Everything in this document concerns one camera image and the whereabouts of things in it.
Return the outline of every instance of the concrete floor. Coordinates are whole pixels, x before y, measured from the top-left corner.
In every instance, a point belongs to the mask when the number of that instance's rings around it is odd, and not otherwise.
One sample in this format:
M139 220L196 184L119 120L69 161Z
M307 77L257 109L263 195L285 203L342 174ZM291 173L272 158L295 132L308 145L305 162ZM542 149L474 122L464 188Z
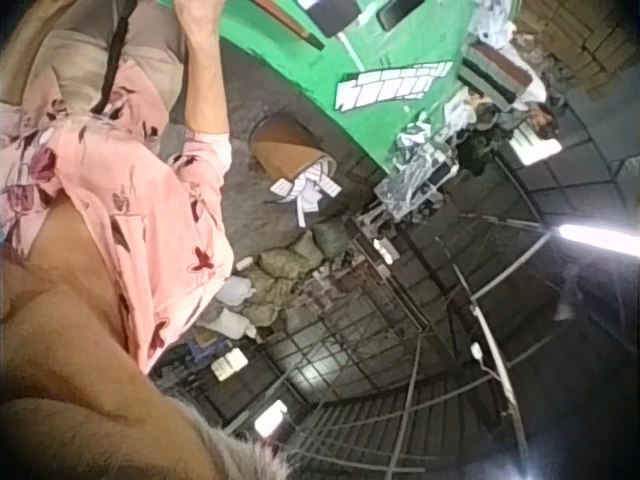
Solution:
M343 192L325 199L319 214L307 216L309 223L345 208L357 209L371 195L371 187L384 174L318 107L261 60L230 44L222 49L225 86L231 122L233 165L225 178L222 210L227 234L236 259L268 248L284 246L301 232L295 204L274 205L271 181L256 168L247 140L254 126L275 112L287 112L317 137L322 148L338 164L334 179ZM184 97L172 112L172 122L184 121ZM163 152L177 151L179 135L163 142Z

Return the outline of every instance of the floral pattern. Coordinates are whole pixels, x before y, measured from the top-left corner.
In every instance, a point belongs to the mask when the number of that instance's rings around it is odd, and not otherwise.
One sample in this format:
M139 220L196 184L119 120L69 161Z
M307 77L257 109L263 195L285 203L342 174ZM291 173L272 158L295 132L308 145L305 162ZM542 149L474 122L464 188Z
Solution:
M0 232L28 255L64 190L116 286L124 346L148 372L231 272L220 213L228 136L191 134L167 167L154 152L168 112L137 65L120 66L101 116L70 112L49 73L22 108L0 104Z

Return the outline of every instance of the stacked cardboard box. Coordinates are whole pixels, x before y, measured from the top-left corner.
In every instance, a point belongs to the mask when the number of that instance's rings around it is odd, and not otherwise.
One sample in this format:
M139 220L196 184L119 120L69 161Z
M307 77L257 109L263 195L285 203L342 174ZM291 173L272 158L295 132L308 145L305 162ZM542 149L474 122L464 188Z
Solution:
M592 97L638 61L638 41L611 0L523 0L518 29L538 35Z

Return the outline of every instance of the white plastic bag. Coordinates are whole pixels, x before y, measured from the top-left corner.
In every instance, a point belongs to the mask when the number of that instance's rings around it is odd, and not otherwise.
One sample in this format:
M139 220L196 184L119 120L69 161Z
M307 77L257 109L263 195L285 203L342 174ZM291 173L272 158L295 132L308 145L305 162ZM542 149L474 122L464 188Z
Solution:
M213 321L199 321L198 325L209 330L223 334L232 340L239 340L243 335L255 338L256 327L254 327L247 317L234 313L226 308Z
M229 277L216 294L216 299L230 307L238 307L247 298L253 295L255 290L251 287L251 280L241 277Z

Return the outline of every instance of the black strap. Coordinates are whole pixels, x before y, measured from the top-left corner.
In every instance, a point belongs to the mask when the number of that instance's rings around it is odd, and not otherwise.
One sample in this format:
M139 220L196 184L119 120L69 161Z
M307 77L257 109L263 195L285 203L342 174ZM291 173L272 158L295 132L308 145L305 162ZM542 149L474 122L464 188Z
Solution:
M111 90L113 90L113 83L116 80L116 73L118 72L118 64L120 63L120 57L122 56L122 48L124 47L127 32L129 31L129 18L131 18L131 15L137 6L138 0L124 0L122 13L120 14L118 25L113 33L113 37L111 38L111 44L109 45L107 71L102 82L100 101L91 109L91 113L95 115L102 114L109 103Z

